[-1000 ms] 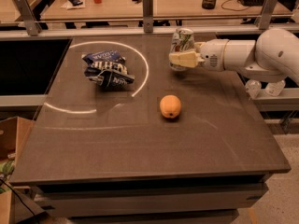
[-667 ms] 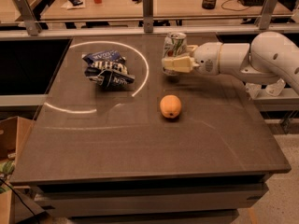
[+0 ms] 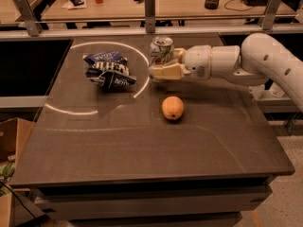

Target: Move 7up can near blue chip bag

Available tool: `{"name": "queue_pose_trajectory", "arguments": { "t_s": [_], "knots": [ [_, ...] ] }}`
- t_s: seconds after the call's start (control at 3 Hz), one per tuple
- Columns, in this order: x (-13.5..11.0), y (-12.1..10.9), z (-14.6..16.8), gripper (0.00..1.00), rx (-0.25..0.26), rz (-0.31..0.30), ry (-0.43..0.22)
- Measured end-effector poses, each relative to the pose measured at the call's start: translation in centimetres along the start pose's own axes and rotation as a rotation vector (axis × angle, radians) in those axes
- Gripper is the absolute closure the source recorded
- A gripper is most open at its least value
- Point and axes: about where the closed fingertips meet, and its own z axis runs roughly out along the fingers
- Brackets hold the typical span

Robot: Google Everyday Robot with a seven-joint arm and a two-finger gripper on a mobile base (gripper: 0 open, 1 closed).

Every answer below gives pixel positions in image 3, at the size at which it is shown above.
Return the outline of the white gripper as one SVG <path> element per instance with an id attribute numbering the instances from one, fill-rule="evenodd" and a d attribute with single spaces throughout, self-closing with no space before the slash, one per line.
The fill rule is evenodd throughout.
<path id="1" fill-rule="evenodd" d="M 195 80 L 209 79 L 210 56 L 210 45 L 195 45 L 187 51 L 184 48 L 174 48 L 173 58 L 182 62 L 184 57 L 184 64 L 176 62 L 166 66 L 150 66 L 150 77 L 154 81 L 179 80 L 185 75 Z"/>

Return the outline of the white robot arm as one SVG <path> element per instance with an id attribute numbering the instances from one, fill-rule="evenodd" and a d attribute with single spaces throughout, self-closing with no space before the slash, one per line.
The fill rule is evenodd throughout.
<path id="1" fill-rule="evenodd" d="M 241 45 L 194 45 L 176 48 L 169 37 L 151 43 L 149 73 L 155 81 L 221 78 L 231 83 L 259 86 L 275 82 L 303 110 L 303 61 L 273 37 L 254 33 Z"/>

